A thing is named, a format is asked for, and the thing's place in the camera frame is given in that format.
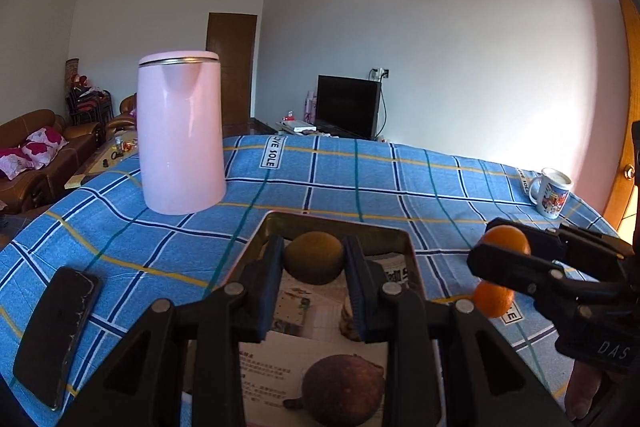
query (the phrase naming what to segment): door handle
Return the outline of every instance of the door handle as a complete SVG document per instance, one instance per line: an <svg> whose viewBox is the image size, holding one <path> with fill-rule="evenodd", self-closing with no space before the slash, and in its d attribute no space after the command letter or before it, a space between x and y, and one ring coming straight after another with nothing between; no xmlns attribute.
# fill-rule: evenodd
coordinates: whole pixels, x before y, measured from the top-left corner
<svg viewBox="0 0 640 427"><path fill-rule="evenodd" d="M625 165L625 168L622 169L622 173L627 180L632 180L636 176L636 170L631 163Z"/></svg>

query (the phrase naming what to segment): brown leather sofa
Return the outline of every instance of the brown leather sofa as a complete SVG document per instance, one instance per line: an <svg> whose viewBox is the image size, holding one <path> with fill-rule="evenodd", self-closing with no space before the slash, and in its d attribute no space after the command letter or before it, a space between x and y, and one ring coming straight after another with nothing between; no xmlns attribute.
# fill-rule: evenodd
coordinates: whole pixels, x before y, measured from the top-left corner
<svg viewBox="0 0 640 427"><path fill-rule="evenodd" d="M113 135L116 134L117 131L136 130L136 119L131 116L131 111L136 108L137 103L138 96L136 93L120 102L120 114L108 121L104 126L104 133L107 140L113 138Z"/></svg>
<svg viewBox="0 0 640 427"><path fill-rule="evenodd" d="M102 137L100 123L66 126L64 118L52 110L39 109L0 125L0 148L18 147L34 131L55 127L68 144L53 161L38 171L26 171L9 181L0 178L0 200L5 212L18 214L53 203L65 193L65 183L97 149Z"/></svg>

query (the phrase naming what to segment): blue plaid bed sheet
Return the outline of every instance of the blue plaid bed sheet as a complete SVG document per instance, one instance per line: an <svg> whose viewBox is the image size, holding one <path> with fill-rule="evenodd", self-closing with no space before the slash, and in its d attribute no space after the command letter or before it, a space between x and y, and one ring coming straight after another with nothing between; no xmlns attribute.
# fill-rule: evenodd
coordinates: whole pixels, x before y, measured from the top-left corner
<svg viewBox="0 0 640 427"><path fill-rule="evenodd" d="M225 139L227 192L208 210L188 216L149 210L132 156L52 206L0 253L0 373L37 425L55 425L60 413L22 388L12 366L31 312L60 266L104 282L72 364L68 407L151 302L167 297L181 305L215 288L270 210L406 230L427 296L441 302L473 292L478 279L466 267L466 252L495 217L541 229L565 221L615 234L574 195L559 219L545 219L525 195L518 170L505 165L397 144L290 136L278 168L270 169L261 167L269 138ZM561 400L572 361L556 353L556 330L532 299L517 295L516 304L524 320L494 324ZM184 425L189 416L183 404Z"/></svg>

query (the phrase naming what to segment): coffee table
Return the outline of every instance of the coffee table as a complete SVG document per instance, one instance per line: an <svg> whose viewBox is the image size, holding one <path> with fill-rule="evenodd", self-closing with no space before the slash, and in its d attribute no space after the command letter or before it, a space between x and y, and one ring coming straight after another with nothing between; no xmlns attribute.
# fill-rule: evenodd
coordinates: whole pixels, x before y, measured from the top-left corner
<svg viewBox="0 0 640 427"><path fill-rule="evenodd" d="M138 133L136 131L125 131L120 136L122 136L123 142L134 143L130 151L124 153L123 156L113 158L113 153L116 152L116 140L115 137L113 137L98 147L98 149L89 156L89 159L78 168L76 174L71 176L71 179L65 183L65 188L71 190L81 187L89 180L94 179L96 176L116 166L122 160L138 152Z"/></svg>

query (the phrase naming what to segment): white mug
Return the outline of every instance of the white mug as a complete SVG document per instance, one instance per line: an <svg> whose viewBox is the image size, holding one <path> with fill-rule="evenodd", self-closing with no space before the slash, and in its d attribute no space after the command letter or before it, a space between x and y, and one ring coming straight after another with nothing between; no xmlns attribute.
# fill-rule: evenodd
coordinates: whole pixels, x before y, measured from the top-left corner
<svg viewBox="0 0 640 427"><path fill-rule="evenodd" d="M569 176L555 169L544 168L542 175L533 178L529 188L529 199L536 210L549 219L556 219L569 197L572 181Z"/></svg>

